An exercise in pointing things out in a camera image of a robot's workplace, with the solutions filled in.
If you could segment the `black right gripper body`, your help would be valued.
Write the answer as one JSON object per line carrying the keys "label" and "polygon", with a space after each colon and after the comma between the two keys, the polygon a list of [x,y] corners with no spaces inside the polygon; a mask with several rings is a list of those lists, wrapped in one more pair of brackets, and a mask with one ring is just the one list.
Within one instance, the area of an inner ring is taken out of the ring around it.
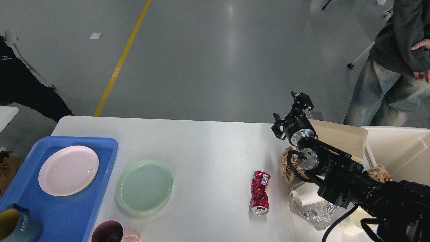
{"label": "black right gripper body", "polygon": [[284,125],[284,133],[290,144],[298,146],[299,141],[305,138],[313,139],[316,132],[306,116],[290,118]]}

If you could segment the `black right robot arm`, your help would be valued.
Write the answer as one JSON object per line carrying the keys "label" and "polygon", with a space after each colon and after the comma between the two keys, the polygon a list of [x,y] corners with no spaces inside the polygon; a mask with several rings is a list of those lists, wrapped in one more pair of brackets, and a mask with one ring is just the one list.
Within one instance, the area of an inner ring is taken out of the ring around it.
{"label": "black right robot arm", "polygon": [[298,150],[287,153],[287,166],[301,181],[318,185],[318,195],[333,205],[354,207],[337,219],[325,232],[322,241],[343,219],[357,208],[371,218],[360,223],[374,242],[408,242],[407,228],[416,224],[414,241],[429,241],[430,188],[406,180],[382,183],[371,178],[352,156],[318,139],[305,111],[314,105],[303,92],[291,92],[292,109],[285,118],[274,113],[273,133],[287,139]]}

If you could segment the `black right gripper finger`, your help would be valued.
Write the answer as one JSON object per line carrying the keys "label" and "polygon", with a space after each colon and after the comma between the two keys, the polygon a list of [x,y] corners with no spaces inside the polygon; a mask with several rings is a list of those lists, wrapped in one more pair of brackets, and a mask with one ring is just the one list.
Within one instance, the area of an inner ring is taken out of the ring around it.
{"label": "black right gripper finger", "polygon": [[286,123],[286,120],[281,119],[281,117],[277,113],[273,113],[273,117],[274,117],[274,125],[271,127],[271,129],[274,135],[278,139],[285,140],[286,134],[283,127]]}
{"label": "black right gripper finger", "polygon": [[312,103],[309,95],[304,92],[296,93],[291,92],[294,102],[291,108],[291,117],[301,117],[305,115],[305,112],[314,109],[314,104]]}

